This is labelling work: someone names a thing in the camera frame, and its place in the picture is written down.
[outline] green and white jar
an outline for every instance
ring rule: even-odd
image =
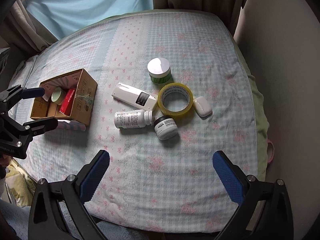
[[[164,84],[171,78],[170,63],[163,57],[150,60],[148,71],[152,82],[156,84]]]

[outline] white plastic bottle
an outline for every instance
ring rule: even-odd
[[[142,128],[153,124],[152,111],[133,110],[116,112],[113,121],[117,128]]]

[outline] bed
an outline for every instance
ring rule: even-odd
[[[152,127],[120,132],[116,111],[131,110],[111,96],[118,82],[158,93],[147,63],[164,57],[175,82],[204,96],[213,114],[192,110],[178,122],[179,136],[161,142]],[[220,231],[237,205],[212,167],[223,150],[246,174],[264,180],[268,122],[263,96],[245,60],[220,19],[186,10],[151,10],[110,17],[79,30],[27,60],[10,86],[37,87],[43,80],[84,68],[98,83],[86,131],[56,129],[34,138],[19,164],[35,180],[49,182],[76,174],[100,149],[110,166],[92,200],[96,217],[158,232]],[[22,100],[10,116],[30,120],[32,100]]]

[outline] yellow tape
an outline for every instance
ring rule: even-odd
[[[171,93],[181,93],[182,95],[184,95],[187,100],[188,100],[188,105],[180,110],[180,111],[170,111],[167,108],[164,107],[163,105],[163,101],[166,98],[167,95],[171,94]],[[161,112],[165,115],[169,115],[171,117],[180,117],[184,114],[186,114],[190,108],[192,107],[193,104],[193,95],[191,90],[184,84],[181,83],[171,83],[168,84],[166,86],[164,86],[159,94],[158,94],[158,105],[159,108],[161,110]]]

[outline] red box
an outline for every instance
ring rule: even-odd
[[[70,88],[68,90],[68,93],[67,93],[66,97],[64,98],[63,103],[60,107],[60,110],[59,110],[60,113],[65,114],[65,115],[71,114],[73,100],[75,99],[75,92],[76,92],[76,89],[74,89],[74,88]]]

